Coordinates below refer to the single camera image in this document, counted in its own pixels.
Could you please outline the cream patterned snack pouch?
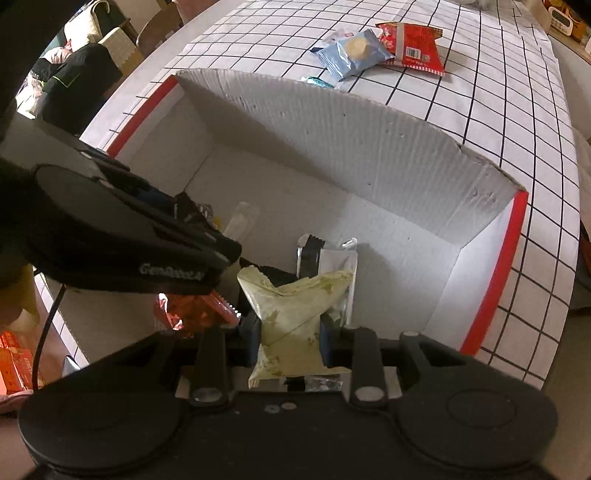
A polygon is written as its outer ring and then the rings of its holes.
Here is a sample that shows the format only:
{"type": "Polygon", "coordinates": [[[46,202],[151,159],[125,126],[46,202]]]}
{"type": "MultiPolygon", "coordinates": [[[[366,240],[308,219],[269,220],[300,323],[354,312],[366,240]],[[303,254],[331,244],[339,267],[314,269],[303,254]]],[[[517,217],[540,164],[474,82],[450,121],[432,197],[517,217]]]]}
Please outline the cream patterned snack pouch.
{"type": "Polygon", "coordinates": [[[238,272],[242,292],[262,321],[259,354],[249,376],[250,389],[263,380],[349,371],[325,367],[318,336],[321,315],[345,296],[352,281],[352,271],[339,270],[276,287],[255,266],[238,272]]]}

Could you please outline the brown M&M's packet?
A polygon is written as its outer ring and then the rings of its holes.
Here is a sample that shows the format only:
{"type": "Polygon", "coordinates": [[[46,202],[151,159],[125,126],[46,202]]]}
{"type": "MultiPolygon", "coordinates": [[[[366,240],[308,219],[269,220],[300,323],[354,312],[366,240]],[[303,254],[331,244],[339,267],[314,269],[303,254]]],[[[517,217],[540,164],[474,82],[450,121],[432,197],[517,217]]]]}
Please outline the brown M&M's packet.
{"type": "Polygon", "coordinates": [[[211,204],[195,203],[186,192],[174,197],[174,216],[183,223],[218,230],[211,204]]]}

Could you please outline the white red cardboard box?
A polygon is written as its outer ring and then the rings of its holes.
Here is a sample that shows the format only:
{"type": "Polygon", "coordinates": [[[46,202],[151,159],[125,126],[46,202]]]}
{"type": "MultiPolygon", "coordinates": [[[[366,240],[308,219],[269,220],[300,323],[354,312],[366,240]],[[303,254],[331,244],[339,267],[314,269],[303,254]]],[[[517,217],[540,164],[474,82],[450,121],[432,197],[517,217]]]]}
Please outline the white red cardboard box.
{"type": "Polygon", "coordinates": [[[359,241],[353,323],[475,355],[507,282],[527,192],[429,123],[335,89],[232,70],[168,77],[105,145],[228,223],[242,254],[290,271],[297,239],[359,241]]]}

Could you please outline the teal candy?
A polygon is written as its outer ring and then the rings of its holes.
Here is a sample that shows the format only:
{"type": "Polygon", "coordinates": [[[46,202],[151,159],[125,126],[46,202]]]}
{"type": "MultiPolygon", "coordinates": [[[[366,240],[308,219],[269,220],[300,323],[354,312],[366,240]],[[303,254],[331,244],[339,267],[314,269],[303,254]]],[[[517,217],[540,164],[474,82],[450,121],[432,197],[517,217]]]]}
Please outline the teal candy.
{"type": "Polygon", "coordinates": [[[331,83],[329,83],[325,80],[322,80],[321,78],[314,77],[314,76],[301,77],[300,81],[304,82],[308,85],[317,86],[319,88],[325,88],[325,89],[334,89],[335,88],[335,86],[332,85],[331,83]]]}

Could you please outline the light blue cookie packet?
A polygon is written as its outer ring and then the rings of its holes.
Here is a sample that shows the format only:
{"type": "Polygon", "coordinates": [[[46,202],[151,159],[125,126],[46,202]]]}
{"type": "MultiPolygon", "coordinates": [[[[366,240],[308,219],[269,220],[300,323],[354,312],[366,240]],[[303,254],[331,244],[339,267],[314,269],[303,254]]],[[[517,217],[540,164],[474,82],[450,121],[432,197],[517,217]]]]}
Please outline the light blue cookie packet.
{"type": "Polygon", "coordinates": [[[358,75],[394,58],[373,30],[339,38],[318,50],[317,56],[337,81],[358,75]]]}

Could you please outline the red chips bag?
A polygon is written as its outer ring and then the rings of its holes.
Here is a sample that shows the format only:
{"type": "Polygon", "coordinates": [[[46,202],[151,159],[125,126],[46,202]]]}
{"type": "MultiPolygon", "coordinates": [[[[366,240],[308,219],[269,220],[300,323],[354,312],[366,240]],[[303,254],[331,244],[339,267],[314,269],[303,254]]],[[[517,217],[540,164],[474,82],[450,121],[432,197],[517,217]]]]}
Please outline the red chips bag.
{"type": "Polygon", "coordinates": [[[443,77],[445,68],[439,57],[436,41],[443,30],[436,27],[401,23],[378,23],[379,36],[384,47],[392,54],[382,65],[419,70],[443,77]]]}

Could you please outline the white blue milk tablet packet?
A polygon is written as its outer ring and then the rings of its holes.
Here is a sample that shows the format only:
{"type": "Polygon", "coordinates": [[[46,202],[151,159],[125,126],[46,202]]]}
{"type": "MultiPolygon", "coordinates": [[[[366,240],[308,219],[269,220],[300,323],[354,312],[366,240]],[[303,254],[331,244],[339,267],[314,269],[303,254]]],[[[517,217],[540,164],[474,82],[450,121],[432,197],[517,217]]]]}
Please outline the white blue milk tablet packet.
{"type": "Polygon", "coordinates": [[[380,43],[375,33],[370,30],[361,32],[352,32],[349,30],[335,30],[326,36],[317,45],[310,48],[312,53],[318,53],[322,49],[330,47],[332,44],[339,43],[346,55],[354,58],[365,58],[375,52],[389,57],[388,50],[380,43]]]}

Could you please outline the brown Oreo bag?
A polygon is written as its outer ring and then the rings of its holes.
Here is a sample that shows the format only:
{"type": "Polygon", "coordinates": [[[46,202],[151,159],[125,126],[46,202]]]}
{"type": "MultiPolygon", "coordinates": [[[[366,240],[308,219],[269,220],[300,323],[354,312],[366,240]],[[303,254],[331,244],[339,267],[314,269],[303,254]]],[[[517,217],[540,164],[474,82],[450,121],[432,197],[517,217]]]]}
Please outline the brown Oreo bag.
{"type": "Polygon", "coordinates": [[[153,312],[166,329],[180,331],[184,336],[214,327],[235,328],[242,319],[242,314],[216,291],[207,295],[158,293],[153,312]]]}

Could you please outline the black jacket on sofa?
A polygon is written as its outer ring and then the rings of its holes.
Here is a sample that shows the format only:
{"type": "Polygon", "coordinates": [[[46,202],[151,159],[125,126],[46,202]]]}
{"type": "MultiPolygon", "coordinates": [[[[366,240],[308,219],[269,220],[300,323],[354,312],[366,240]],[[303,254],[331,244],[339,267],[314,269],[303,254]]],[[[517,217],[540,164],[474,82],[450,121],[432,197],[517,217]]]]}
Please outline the black jacket on sofa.
{"type": "Polygon", "coordinates": [[[122,77],[99,43],[85,45],[60,64],[39,58],[31,73],[43,84],[35,117],[74,136],[83,133],[122,77]]]}

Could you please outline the wooden chair left side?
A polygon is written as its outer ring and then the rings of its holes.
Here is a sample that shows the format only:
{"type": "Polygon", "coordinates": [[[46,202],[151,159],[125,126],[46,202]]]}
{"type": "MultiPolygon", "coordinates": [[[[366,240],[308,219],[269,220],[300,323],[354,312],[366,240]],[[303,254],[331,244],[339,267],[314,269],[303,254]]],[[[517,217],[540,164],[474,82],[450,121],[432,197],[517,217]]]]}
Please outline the wooden chair left side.
{"type": "Polygon", "coordinates": [[[139,32],[136,47],[146,58],[183,26],[175,3],[167,4],[139,32]]]}

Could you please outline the white black grid tablecloth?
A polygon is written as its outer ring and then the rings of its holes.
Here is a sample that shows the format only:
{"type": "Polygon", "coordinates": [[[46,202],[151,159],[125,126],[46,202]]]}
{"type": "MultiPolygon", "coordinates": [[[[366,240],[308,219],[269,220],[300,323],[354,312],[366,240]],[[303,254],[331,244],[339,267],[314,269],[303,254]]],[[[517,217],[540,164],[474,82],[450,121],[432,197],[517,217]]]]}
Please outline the white black grid tablecloth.
{"type": "Polygon", "coordinates": [[[410,113],[496,162],[528,191],[516,258],[478,358],[534,386],[557,354],[575,279],[577,155],[558,61],[524,6],[451,1],[222,1],[169,39],[83,133],[105,149],[148,96],[190,67],[325,77],[311,49],[335,30],[382,21],[439,27],[442,77],[376,67],[342,90],[410,113]]]}

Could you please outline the white digital timer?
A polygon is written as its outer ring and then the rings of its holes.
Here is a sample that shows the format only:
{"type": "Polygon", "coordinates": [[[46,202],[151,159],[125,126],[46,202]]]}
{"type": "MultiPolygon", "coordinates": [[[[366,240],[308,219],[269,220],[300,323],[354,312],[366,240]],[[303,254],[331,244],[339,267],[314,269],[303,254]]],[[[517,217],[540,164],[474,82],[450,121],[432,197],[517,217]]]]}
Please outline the white digital timer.
{"type": "Polygon", "coordinates": [[[563,35],[570,37],[574,28],[572,18],[554,6],[550,6],[548,11],[551,16],[552,27],[559,30],[563,35]]]}

